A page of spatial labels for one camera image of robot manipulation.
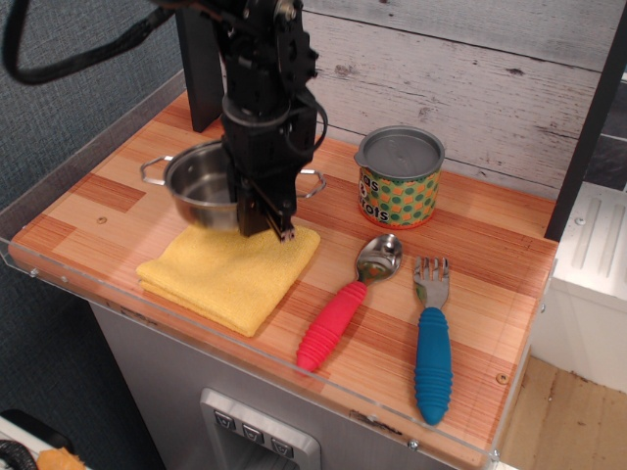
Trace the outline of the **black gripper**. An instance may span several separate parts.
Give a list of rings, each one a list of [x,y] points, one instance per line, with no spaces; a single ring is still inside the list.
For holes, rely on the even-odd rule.
[[[231,198],[243,236],[270,230],[281,243],[295,238],[296,179],[323,142],[322,135],[315,135],[319,119],[328,124],[324,108],[309,90],[297,92],[264,117],[222,99],[222,146],[230,157]]]

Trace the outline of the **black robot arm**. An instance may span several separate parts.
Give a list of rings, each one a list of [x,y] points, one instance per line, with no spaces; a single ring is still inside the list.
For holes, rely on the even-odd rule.
[[[327,133],[328,116],[308,89],[317,52],[300,1],[162,1],[194,9],[213,24],[225,68],[221,146],[229,164],[238,230],[294,238],[296,179]]]

